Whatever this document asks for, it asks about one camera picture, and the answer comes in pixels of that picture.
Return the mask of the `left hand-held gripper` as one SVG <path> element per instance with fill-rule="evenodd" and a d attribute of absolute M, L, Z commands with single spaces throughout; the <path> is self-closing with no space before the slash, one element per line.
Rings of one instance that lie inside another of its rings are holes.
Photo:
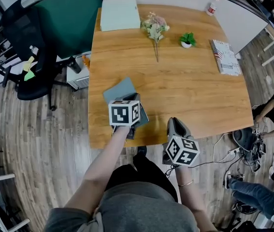
<path fill-rule="evenodd" d="M 109 124 L 113 133 L 120 126 L 128 126 L 130 131 L 127 139 L 134 139 L 135 125 L 140 121 L 140 100 L 139 93 L 123 96 L 122 100 L 110 101 L 108 104 Z"/>

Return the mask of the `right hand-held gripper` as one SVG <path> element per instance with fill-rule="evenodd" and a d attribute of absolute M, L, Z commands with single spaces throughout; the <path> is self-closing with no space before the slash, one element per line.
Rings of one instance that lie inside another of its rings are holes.
<path fill-rule="evenodd" d="M 167 136 L 171 137 L 168 143 L 163 144 L 162 163 L 166 165 L 192 166 L 200 154 L 199 143 L 190 138 L 189 128 L 178 118 L 168 120 Z"/>

